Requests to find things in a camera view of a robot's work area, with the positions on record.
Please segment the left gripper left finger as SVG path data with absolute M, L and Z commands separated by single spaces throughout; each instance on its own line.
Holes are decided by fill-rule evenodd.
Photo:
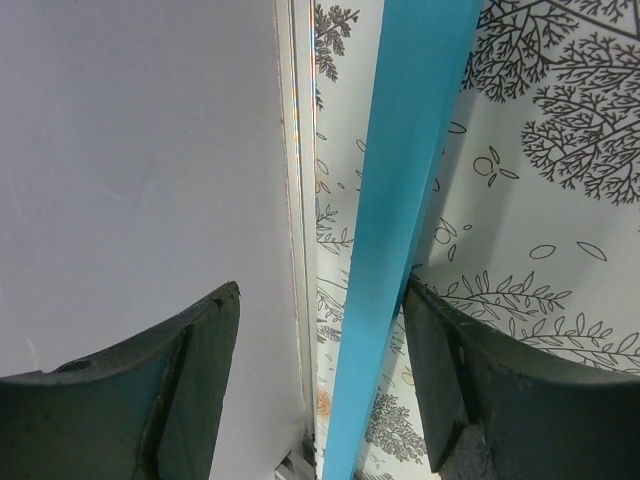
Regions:
M 240 318 L 228 282 L 51 371 L 1 381 L 5 479 L 205 479 Z

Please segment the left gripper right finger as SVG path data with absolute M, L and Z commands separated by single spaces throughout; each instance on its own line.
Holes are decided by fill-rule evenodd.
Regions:
M 639 379 L 545 353 L 416 279 L 403 314 L 432 472 L 443 479 L 635 479 Z

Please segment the blue picture frame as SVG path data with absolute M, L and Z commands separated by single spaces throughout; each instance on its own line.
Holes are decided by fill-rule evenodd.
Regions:
M 356 469 L 480 11 L 478 1 L 384 5 L 326 479 Z

